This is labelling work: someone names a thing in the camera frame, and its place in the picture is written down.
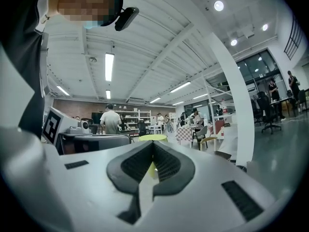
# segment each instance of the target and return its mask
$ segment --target ceiling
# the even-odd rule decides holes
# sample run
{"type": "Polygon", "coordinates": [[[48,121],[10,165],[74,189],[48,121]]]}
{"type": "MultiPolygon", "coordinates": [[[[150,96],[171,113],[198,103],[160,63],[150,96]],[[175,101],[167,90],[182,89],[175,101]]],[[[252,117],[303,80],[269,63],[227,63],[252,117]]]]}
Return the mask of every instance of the ceiling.
{"type": "MultiPolygon", "coordinates": [[[[275,35],[274,1],[221,0],[225,4],[221,12],[213,9],[216,0],[192,1],[231,54],[275,35]],[[269,23],[266,32],[260,30],[264,23],[269,23]],[[255,36],[244,39],[241,28],[248,25],[254,27],[255,36]],[[234,38],[239,43],[231,47],[234,38]]],[[[110,90],[112,102],[125,103],[129,98],[149,102],[161,97],[156,104],[171,106],[206,93],[202,74],[209,86],[226,80],[209,46],[180,10],[163,0],[124,0],[124,8],[131,6],[140,13],[122,32],[115,31],[114,24],[84,29],[61,16],[48,21],[47,64],[53,97],[106,102],[105,91],[110,90]],[[111,82],[105,81],[105,53],[115,54],[111,82]],[[192,83],[170,93],[186,81],[192,83]],[[70,96],[57,89],[58,85],[70,96]]],[[[230,99],[215,89],[209,92],[217,101],[230,99]]]]}

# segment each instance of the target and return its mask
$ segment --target laboratory room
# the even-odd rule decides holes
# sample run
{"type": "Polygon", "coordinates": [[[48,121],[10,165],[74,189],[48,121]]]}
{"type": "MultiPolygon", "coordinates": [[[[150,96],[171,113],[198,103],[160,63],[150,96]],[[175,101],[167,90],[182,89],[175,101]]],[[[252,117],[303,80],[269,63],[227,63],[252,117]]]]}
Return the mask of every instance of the laboratory room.
{"type": "Polygon", "coordinates": [[[294,224],[309,191],[309,27],[297,9],[15,0],[0,43],[5,231],[19,229],[13,218],[49,232],[294,224]]]}

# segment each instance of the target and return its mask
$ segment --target brick wall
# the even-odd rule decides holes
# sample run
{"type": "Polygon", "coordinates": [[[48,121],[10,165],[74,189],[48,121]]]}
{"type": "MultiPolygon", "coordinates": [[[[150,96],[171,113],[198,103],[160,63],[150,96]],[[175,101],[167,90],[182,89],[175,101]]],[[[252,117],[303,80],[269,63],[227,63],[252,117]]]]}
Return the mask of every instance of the brick wall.
{"type": "MultiPolygon", "coordinates": [[[[91,113],[99,113],[100,111],[105,112],[106,103],[92,103],[84,101],[68,101],[68,100],[54,100],[53,107],[60,110],[61,112],[71,116],[79,116],[80,118],[91,118],[91,113]]],[[[168,113],[175,113],[175,108],[164,108],[164,107],[149,107],[149,106],[134,106],[125,105],[127,111],[133,111],[133,108],[137,108],[141,111],[151,111],[152,116],[156,116],[161,113],[162,116],[168,113]]],[[[123,110],[123,104],[117,104],[114,110],[123,110]]]]}

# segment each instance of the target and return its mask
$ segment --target black rubber pad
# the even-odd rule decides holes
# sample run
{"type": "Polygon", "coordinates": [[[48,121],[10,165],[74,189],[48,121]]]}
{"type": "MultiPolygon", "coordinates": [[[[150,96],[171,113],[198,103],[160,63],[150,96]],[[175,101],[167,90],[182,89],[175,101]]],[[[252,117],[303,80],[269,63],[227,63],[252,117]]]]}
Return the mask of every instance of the black rubber pad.
{"type": "Polygon", "coordinates": [[[81,166],[84,166],[84,165],[87,165],[87,164],[89,164],[88,161],[82,160],[82,161],[67,163],[67,164],[64,164],[64,165],[66,166],[67,169],[72,169],[72,168],[78,168],[78,167],[81,167],[81,166]]]}
{"type": "Polygon", "coordinates": [[[263,212],[263,209],[235,181],[225,182],[222,187],[246,221],[252,220],[263,212]]]}

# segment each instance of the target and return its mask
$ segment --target ceiling light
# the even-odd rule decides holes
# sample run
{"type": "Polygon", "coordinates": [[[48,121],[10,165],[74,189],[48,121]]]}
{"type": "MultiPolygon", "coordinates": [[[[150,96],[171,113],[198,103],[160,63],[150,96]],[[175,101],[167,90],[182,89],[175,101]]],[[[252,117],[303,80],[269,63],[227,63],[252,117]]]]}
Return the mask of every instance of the ceiling light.
{"type": "Polygon", "coordinates": [[[114,54],[105,54],[105,80],[112,81],[112,64],[114,62],[114,54]]]}
{"type": "Polygon", "coordinates": [[[216,1],[216,2],[214,3],[214,9],[215,9],[216,11],[222,11],[223,8],[224,8],[224,4],[223,4],[221,1],[216,1]]]}
{"type": "Polygon", "coordinates": [[[237,40],[232,40],[231,41],[231,46],[235,46],[237,44],[237,40]]]}
{"type": "Polygon", "coordinates": [[[107,90],[107,91],[106,91],[106,98],[107,98],[107,99],[110,99],[110,98],[111,98],[111,91],[110,91],[110,90],[107,90]]]}
{"type": "Polygon", "coordinates": [[[177,90],[181,89],[182,87],[185,87],[185,86],[189,85],[190,83],[191,83],[191,82],[187,82],[187,83],[185,83],[185,84],[181,85],[180,87],[178,87],[178,88],[176,88],[176,89],[172,90],[172,91],[171,91],[171,93],[176,92],[177,90]]]}
{"type": "Polygon", "coordinates": [[[173,106],[176,106],[176,105],[181,104],[181,103],[183,103],[183,101],[181,101],[179,103],[175,103],[175,104],[173,104],[173,106]]]}
{"type": "Polygon", "coordinates": [[[204,94],[204,95],[200,95],[200,96],[194,97],[194,99],[197,99],[197,98],[203,97],[203,96],[205,96],[205,95],[208,95],[208,94],[204,94]]]}
{"type": "Polygon", "coordinates": [[[149,103],[154,103],[155,101],[161,99],[161,97],[154,99],[153,101],[149,102],[149,103]]]}
{"type": "Polygon", "coordinates": [[[57,88],[59,88],[65,95],[69,95],[62,87],[57,86],[57,88]]]}
{"type": "Polygon", "coordinates": [[[265,24],[265,25],[262,26],[262,30],[263,30],[263,31],[266,31],[267,28],[268,28],[268,25],[267,25],[267,24],[265,24]]]}

